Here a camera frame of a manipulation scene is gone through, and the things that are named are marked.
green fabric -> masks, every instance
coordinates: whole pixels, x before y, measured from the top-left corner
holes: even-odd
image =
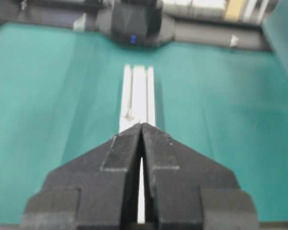
[[[264,23],[264,32],[288,73],[288,0],[278,3]]]
[[[288,78],[271,53],[0,28],[0,223],[17,223],[47,172],[118,131],[123,68],[153,65],[156,118],[233,169],[261,221],[288,220]]]

